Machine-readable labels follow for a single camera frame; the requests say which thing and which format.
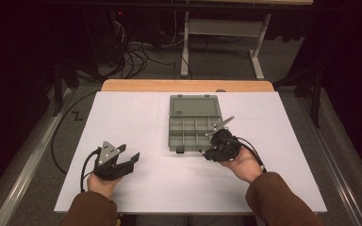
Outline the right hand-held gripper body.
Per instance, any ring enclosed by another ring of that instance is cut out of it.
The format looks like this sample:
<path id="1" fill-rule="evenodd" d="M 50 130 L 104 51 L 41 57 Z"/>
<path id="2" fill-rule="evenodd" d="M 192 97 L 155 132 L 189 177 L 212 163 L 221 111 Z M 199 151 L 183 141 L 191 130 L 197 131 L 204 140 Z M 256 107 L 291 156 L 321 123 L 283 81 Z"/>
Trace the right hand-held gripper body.
<path id="1" fill-rule="evenodd" d="M 213 129 L 208 133 L 208 136 L 210 137 L 210 149 L 215 149 L 217 151 L 217 160 L 214 162 L 235 159 L 239 154 L 241 144 L 238 142 L 237 138 L 225 128 L 225 125 L 234 118 L 234 116 L 231 116 L 225 121 L 215 124 Z"/>

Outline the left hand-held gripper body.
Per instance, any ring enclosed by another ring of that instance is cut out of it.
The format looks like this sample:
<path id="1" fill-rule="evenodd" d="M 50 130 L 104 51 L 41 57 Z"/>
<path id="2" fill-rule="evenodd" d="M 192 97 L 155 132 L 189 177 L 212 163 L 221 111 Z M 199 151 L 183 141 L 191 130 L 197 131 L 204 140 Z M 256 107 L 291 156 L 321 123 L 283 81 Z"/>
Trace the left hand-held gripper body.
<path id="1" fill-rule="evenodd" d="M 117 163 L 119 158 L 118 147 L 113 146 L 108 141 L 104 141 L 98 152 L 98 157 L 94 164 L 94 174 L 106 181 L 114 181 L 122 178 L 125 175 L 132 173 L 133 166 L 122 166 L 122 163 Z"/>

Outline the grey translucent compartment box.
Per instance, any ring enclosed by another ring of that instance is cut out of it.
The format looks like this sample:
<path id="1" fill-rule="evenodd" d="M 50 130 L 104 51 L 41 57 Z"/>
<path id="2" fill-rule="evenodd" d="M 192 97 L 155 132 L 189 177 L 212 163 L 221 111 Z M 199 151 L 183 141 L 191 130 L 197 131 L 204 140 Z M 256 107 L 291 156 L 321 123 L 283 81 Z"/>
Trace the grey translucent compartment box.
<path id="1" fill-rule="evenodd" d="M 170 97 L 168 144 L 171 152 L 205 151 L 211 147 L 214 134 L 225 125 L 216 95 Z"/>

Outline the person's left hand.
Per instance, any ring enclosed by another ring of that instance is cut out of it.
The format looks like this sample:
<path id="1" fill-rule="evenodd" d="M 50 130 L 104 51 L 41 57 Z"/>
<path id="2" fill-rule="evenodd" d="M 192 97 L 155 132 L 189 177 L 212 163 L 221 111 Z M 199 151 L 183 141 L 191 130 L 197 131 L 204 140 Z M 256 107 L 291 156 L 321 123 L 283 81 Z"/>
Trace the person's left hand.
<path id="1" fill-rule="evenodd" d="M 106 181 L 92 173 L 87 179 L 87 188 L 88 191 L 99 193 L 109 200 L 114 194 L 115 186 L 120 181 L 121 178 L 118 178 L 114 181 Z"/>

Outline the person's right hand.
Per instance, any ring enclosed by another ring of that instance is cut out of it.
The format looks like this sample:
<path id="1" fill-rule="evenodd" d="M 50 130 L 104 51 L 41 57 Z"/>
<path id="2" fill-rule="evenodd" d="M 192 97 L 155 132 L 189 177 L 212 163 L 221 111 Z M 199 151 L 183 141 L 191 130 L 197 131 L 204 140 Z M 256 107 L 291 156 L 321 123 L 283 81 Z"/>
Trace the person's right hand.
<path id="1" fill-rule="evenodd" d="M 234 160 L 226 161 L 222 165 L 232 170 L 240 180 L 249 184 L 263 173 L 255 157 L 246 148 L 241 148 Z"/>

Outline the white board sheet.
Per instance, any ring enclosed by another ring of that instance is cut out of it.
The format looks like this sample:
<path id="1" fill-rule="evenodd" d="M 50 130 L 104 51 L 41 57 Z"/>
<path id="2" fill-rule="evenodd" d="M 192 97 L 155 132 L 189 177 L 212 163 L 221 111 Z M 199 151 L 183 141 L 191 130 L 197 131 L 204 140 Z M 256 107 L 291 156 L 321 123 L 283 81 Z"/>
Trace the white board sheet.
<path id="1" fill-rule="evenodd" d="M 247 184 L 230 169 L 200 153 L 177 154 L 168 147 L 170 93 L 100 91 L 59 193 L 56 211 L 65 212 L 80 191 L 80 174 L 90 171 L 86 157 L 108 141 L 126 144 L 121 161 L 140 160 L 116 186 L 114 201 L 127 214 L 248 214 Z M 314 212 L 326 210 L 279 94 L 220 92 L 222 115 L 235 118 L 230 132 L 247 139 L 269 171 L 279 173 Z"/>

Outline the black metal stand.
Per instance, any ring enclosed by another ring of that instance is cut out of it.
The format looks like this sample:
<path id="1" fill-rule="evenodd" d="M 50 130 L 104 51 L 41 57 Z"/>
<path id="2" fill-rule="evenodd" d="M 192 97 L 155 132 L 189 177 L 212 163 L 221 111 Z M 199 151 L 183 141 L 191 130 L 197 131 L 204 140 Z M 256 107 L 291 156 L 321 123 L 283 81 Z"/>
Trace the black metal stand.
<path id="1" fill-rule="evenodd" d="M 67 87 L 71 89 L 77 89 L 79 87 L 79 80 L 76 76 L 75 65 L 70 59 L 62 59 L 58 61 L 54 67 L 54 116 L 58 115 L 63 106 L 62 83 L 65 83 Z"/>
<path id="2" fill-rule="evenodd" d="M 294 94 L 296 97 L 311 97 L 310 118 L 314 125 L 319 128 L 319 110 L 321 98 L 321 81 L 322 71 L 314 68 L 302 69 L 296 73 L 292 73 L 285 78 L 282 78 L 272 83 L 274 89 L 279 89 L 283 86 L 296 85 Z"/>

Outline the white metal desk frame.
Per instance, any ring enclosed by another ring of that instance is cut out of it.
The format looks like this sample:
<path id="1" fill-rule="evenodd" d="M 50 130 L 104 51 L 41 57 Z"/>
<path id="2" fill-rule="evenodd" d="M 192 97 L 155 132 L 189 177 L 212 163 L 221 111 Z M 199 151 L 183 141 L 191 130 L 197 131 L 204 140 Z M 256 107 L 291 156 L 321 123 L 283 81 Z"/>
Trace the white metal desk frame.
<path id="1" fill-rule="evenodd" d="M 189 12 L 185 13 L 184 20 L 184 39 L 181 55 L 180 74 L 182 77 L 190 75 L 189 70 L 189 36 L 190 35 L 208 35 L 208 36 L 229 36 L 256 38 L 256 46 L 249 51 L 249 57 L 255 72 L 257 80 L 263 80 L 264 74 L 258 59 L 263 40 L 267 33 L 271 15 L 266 14 L 262 21 L 228 21 L 228 20 L 209 20 L 209 19 L 191 19 Z"/>

